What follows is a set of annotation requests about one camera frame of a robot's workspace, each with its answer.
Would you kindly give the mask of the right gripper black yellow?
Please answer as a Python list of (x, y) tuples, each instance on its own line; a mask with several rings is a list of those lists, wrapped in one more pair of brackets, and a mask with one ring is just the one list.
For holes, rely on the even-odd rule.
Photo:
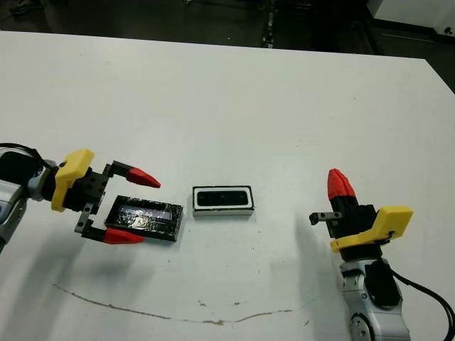
[(379, 259), (382, 245), (401, 237), (413, 216), (407, 206), (359, 205), (349, 179), (338, 169), (328, 172), (328, 199), (333, 212), (313, 212), (312, 225), (325, 222), (331, 249), (342, 260)]

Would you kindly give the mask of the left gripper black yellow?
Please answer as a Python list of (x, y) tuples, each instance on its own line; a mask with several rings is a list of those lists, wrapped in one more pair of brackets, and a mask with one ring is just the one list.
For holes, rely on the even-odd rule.
[[(51, 209), (66, 209), (80, 213), (75, 232), (82, 238), (105, 244), (139, 244), (144, 238), (120, 229), (93, 227), (92, 215), (96, 215), (105, 195), (108, 177), (94, 172), (90, 165), (95, 154), (82, 148), (69, 153), (55, 174), (55, 190)], [(131, 183), (160, 188), (160, 182), (143, 170), (118, 161), (112, 162), (112, 175), (119, 175)]]

